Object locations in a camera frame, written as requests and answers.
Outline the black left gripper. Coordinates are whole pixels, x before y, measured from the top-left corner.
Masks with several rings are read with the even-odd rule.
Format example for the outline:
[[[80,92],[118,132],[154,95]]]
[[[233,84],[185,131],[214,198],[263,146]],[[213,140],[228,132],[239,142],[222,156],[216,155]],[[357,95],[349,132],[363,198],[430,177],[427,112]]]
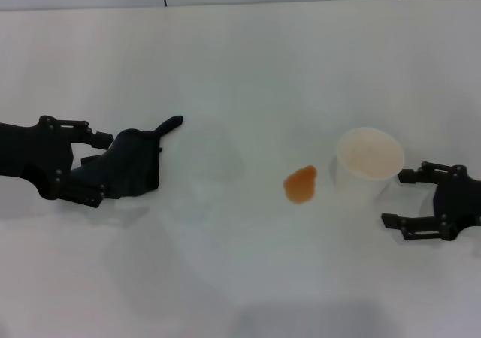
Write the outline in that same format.
[[[36,125],[1,124],[1,175],[30,182],[47,200],[97,208],[106,187],[85,170],[72,170],[73,144],[107,150],[113,135],[94,132],[85,120],[41,116]]]

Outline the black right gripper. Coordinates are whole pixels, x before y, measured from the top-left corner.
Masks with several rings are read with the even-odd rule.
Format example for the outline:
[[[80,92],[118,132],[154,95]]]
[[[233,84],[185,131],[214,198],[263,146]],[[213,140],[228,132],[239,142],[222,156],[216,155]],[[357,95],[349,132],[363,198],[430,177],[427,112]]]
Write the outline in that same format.
[[[384,226],[400,231],[405,240],[452,241],[464,229],[480,226],[480,181],[470,177],[464,165],[424,161],[417,170],[402,169],[398,180],[403,184],[437,185],[433,198],[434,216],[409,218],[381,214]]]

